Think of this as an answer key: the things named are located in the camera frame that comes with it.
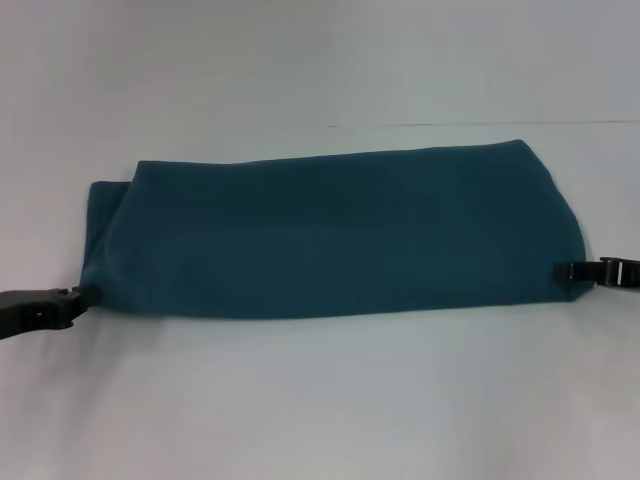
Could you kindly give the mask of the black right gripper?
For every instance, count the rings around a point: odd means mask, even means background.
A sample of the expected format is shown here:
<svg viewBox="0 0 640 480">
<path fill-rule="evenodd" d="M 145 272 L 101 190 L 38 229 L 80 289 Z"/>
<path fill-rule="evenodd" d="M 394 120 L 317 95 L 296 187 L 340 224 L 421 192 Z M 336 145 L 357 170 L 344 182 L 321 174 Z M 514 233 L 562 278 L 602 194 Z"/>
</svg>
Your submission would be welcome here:
<svg viewBox="0 0 640 480">
<path fill-rule="evenodd" d="M 638 290 L 640 261 L 601 257 L 600 262 L 569 262 L 554 266 L 554 279 L 561 285 L 599 284 L 608 288 Z"/>
</svg>

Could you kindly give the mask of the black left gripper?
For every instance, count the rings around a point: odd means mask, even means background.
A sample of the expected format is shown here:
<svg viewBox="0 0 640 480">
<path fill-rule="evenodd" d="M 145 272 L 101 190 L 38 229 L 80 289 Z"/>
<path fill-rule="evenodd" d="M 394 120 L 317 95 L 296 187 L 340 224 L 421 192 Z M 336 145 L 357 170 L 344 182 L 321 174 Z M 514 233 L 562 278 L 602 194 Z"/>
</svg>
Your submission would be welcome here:
<svg viewBox="0 0 640 480">
<path fill-rule="evenodd" d="M 1 293 L 1 339 L 39 331 L 67 329 L 95 302 L 79 287 L 13 290 Z"/>
</svg>

